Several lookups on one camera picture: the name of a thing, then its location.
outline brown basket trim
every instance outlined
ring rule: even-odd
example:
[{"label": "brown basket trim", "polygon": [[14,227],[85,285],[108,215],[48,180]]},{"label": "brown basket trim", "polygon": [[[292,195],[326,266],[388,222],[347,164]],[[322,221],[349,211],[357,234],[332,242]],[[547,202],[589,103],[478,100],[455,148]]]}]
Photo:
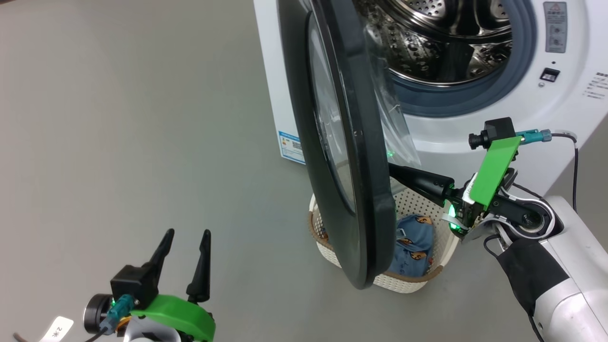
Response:
[{"label": "brown basket trim", "polygon": [[[327,242],[327,240],[319,237],[317,235],[317,233],[314,231],[313,212],[311,212],[311,211],[308,212],[308,230],[310,231],[310,234],[313,236],[313,238],[316,242],[320,243],[323,247],[328,248],[330,251],[334,251],[334,248]],[[434,277],[437,277],[441,273],[441,271],[443,271],[443,266],[439,265],[439,266],[437,266],[436,269],[434,269],[430,273],[427,273],[422,277],[416,277],[416,278],[404,277],[400,274],[396,274],[396,273],[392,273],[392,272],[384,272],[383,274],[386,276],[389,276],[391,278],[400,280],[400,281],[416,283],[416,282],[427,282],[427,281],[433,279]]]}]

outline open door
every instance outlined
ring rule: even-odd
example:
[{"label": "open door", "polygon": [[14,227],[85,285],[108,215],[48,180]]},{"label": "open door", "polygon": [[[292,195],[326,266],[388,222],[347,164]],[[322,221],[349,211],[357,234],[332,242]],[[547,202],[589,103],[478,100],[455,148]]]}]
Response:
[{"label": "open door", "polygon": [[395,249],[387,160],[394,152],[387,154],[381,115],[386,106],[379,101],[383,85],[392,83],[374,70],[373,51],[351,1],[312,0],[311,7],[306,64],[313,105],[294,108],[295,118],[330,244],[350,282],[365,288],[388,269]]}]

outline warning label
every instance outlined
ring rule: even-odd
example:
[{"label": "warning label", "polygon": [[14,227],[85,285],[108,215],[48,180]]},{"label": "warning label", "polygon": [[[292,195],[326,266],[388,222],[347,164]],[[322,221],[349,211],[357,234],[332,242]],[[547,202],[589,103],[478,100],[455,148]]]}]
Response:
[{"label": "warning label", "polygon": [[279,131],[278,140],[279,144],[281,144],[281,155],[284,158],[305,164],[300,138]]},{"label": "warning label", "polygon": [[563,54],[568,39],[568,7],[565,2],[545,2],[544,10],[547,27],[545,51]]},{"label": "warning label", "polygon": [[583,96],[603,100],[608,95],[608,74],[597,72],[587,84]]}]

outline laundry basket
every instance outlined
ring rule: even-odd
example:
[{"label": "laundry basket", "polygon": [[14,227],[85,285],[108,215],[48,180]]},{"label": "laundry basket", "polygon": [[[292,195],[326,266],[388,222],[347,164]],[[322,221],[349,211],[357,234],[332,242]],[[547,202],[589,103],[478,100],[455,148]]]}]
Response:
[{"label": "laundry basket", "polygon": [[[435,233],[433,244],[434,262],[422,277],[404,277],[400,274],[385,272],[376,277],[374,284],[398,293],[412,293],[421,289],[429,280],[441,273],[456,249],[458,238],[450,232],[448,224],[441,219],[441,216],[447,212],[449,205],[441,208],[409,189],[394,195],[394,198],[398,217],[420,214],[430,217],[433,221]],[[323,219],[319,213],[319,207],[314,195],[310,201],[308,225],[323,257],[340,267],[333,247],[328,243],[328,239],[323,236]]]}]

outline perforated basket wall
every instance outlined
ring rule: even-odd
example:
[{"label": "perforated basket wall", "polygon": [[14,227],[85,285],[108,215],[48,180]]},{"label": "perforated basket wall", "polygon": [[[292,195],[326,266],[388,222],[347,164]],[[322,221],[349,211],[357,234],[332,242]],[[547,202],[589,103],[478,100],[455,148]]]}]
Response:
[{"label": "perforated basket wall", "polygon": [[[386,272],[377,276],[374,284],[398,293],[411,293],[421,289],[429,280],[441,273],[443,267],[452,257],[458,239],[450,232],[447,223],[441,220],[441,216],[447,212],[447,206],[441,208],[409,189],[396,194],[394,198],[398,217],[420,214],[430,217],[433,221],[435,231],[434,262],[422,277],[404,277],[400,274]],[[309,228],[323,257],[340,267],[332,246],[328,243],[327,238],[322,236],[323,219],[319,213],[314,195],[309,207]]]}]

